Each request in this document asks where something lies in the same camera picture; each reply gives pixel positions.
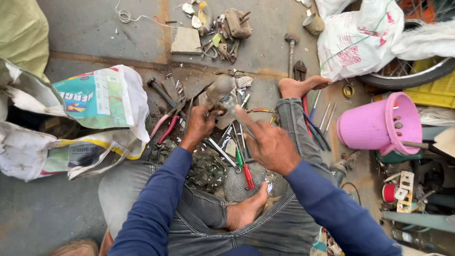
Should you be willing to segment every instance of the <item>red screwdriver handle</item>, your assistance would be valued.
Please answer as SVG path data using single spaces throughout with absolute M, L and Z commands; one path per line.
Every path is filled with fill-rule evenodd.
M 253 176 L 251 176 L 250 168 L 247 163 L 243 164 L 243 172 L 245 173 L 245 178 L 247 179 L 248 188 L 254 189 Z

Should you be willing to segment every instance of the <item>bare foot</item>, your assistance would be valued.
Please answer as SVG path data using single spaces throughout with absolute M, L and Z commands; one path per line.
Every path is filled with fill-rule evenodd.
M 226 228 L 230 231 L 237 230 L 252 223 L 264 209 L 267 202 L 267 182 L 262 182 L 259 191 L 252 197 L 236 205 L 227 206 Z
M 303 82 L 298 82 L 291 78 L 283 78 L 278 83 L 278 88 L 283 98 L 301 98 L 311 89 L 323 89 L 331 83 L 332 80 L 330 78 L 322 76 L 312 76 Z

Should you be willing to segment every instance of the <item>hammer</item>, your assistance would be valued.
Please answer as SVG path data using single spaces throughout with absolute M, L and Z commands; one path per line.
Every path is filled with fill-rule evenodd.
M 294 33 L 286 33 L 284 39 L 289 42 L 289 70 L 288 78 L 292 78 L 292 66 L 294 64 L 294 45 L 300 41 Z

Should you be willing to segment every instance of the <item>green cloth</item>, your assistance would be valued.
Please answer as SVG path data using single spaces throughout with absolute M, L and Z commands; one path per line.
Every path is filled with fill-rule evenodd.
M 158 164 L 164 164 L 177 144 L 166 139 L 163 144 L 152 145 L 152 151 L 148 160 Z M 193 154 L 193 160 L 188 171 L 186 185 L 208 193 L 214 193 L 227 178 L 227 166 L 214 149 L 207 149 Z
M 226 168 L 217 151 L 210 148 L 198 152 L 193 155 L 186 184 L 194 189 L 214 193 L 228 176 Z

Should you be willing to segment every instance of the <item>tire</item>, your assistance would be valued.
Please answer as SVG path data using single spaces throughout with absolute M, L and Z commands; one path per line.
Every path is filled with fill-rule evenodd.
M 449 59 L 444 65 L 432 70 L 428 73 L 417 77 L 389 80 L 374 77 L 370 74 L 359 76 L 358 78 L 367 85 L 386 90 L 402 90 L 416 87 L 422 84 L 433 82 L 434 80 L 452 73 L 455 70 L 455 58 Z

